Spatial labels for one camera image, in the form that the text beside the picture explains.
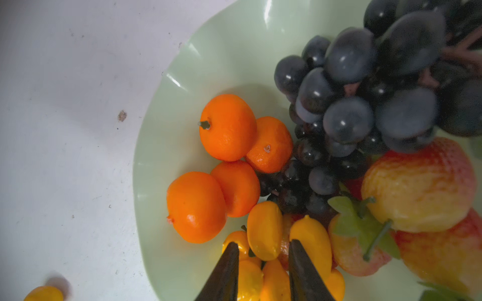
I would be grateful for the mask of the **strawberry red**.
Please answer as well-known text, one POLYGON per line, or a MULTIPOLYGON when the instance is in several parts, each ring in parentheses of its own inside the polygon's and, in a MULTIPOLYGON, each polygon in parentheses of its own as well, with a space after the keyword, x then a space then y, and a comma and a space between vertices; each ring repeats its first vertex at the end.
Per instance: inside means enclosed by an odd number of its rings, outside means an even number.
POLYGON ((283 214, 282 216, 282 240, 281 253, 277 257, 285 271, 289 270, 289 235, 292 225, 299 219, 303 218, 302 214, 283 214))

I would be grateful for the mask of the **yellow kumquat small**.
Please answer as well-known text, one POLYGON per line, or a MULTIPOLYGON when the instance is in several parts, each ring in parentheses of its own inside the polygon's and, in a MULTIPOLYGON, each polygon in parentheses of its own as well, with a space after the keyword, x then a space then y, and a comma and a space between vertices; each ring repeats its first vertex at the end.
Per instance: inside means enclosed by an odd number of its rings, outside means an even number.
POLYGON ((254 262, 244 260, 238 266, 238 301, 259 301, 263 287, 261 268, 254 262))

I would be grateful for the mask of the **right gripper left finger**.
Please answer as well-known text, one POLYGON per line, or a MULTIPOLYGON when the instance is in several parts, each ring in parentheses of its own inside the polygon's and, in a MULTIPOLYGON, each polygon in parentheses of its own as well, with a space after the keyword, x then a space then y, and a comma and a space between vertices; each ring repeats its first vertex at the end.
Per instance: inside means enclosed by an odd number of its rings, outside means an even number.
POLYGON ((238 268, 238 244, 230 242, 195 301, 237 300, 238 268))

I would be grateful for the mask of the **dark grape bunch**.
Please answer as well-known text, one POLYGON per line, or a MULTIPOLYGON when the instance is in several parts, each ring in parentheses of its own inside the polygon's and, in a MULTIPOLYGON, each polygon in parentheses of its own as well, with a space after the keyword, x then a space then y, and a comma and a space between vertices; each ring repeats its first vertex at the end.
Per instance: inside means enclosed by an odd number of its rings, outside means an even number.
POLYGON ((339 181, 363 183, 389 151, 481 136, 481 2, 371 1, 362 28, 314 36, 274 82, 297 142, 262 194, 283 213, 330 220, 339 181))

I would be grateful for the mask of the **green wavy glass bowl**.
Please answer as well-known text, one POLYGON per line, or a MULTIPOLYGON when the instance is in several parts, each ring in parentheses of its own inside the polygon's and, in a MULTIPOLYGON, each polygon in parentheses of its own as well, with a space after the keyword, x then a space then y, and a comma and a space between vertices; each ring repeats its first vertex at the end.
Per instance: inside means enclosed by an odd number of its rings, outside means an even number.
POLYGON ((229 218, 204 244, 184 241, 167 222, 166 191, 189 171, 217 165, 195 123, 219 94, 242 97, 257 117, 290 122, 273 73, 315 35, 334 38, 360 26, 366 1, 237 1, 209 19, 165 71, 139 132, 133 165, 134 207, 146 274, 159 300, 193 300, 221 256, 225 237, 245 218, 229 218))

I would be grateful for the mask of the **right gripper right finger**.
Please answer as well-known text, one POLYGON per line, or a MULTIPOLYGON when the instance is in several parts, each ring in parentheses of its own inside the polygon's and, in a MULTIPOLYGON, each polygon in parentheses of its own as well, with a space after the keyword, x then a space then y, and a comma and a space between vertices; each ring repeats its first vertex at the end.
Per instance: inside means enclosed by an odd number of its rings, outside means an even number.
POLYGON ((335 301, 299 240, 289 244, 289 281, 293 301, 335 301))

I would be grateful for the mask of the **orange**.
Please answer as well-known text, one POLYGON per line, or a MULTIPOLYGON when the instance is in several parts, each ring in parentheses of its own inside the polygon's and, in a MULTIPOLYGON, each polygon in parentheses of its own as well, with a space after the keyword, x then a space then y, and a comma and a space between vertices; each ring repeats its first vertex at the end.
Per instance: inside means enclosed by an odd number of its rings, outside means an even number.
POLYGON ((210 174, 189 172, 175 179, 166 194, 168 223, 187 242, 215 238, 227 222, 227 207, 218 181, 210 174))
POLYGON ((254 169, 245 161, 222 162, 210 174, 222 188, 229 217, 243 217, 258 203, 261 186, 254 169))
POLYGON ((200 140, 209 155, 221 161, 243 158, 257 139, 257 122, 248 104, 233 94, 213 98, 203 109, 200 140))
POLYGON ((291 159, 293 141, 283 122, 274 117, 257 119, 257 139, 246 161, 261 173, 279 172, 291 159))

